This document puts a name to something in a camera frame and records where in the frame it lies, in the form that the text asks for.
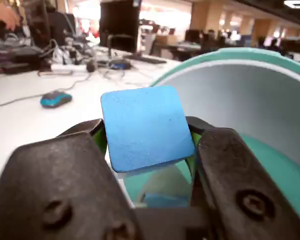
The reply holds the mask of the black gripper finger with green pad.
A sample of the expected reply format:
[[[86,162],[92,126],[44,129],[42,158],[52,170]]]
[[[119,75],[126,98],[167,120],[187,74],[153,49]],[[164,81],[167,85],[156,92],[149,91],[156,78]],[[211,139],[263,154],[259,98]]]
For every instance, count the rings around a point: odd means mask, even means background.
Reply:
[[[133,210],[93,136],[102,119],[18,147],[0,176],[0,240],[140,240]]]
[[[191,204],[207,240],[300,240],[300,217],[232,128],[188,116],[195,145]]]

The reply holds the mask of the person's bare hand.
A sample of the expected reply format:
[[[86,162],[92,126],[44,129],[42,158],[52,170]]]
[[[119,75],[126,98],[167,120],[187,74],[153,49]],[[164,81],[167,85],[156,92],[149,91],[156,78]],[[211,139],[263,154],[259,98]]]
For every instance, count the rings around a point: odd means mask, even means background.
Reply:
[[[11,8],[0,3],[0,21],[5,23],[8,30],[15,30],[20,25],[19,15]]]

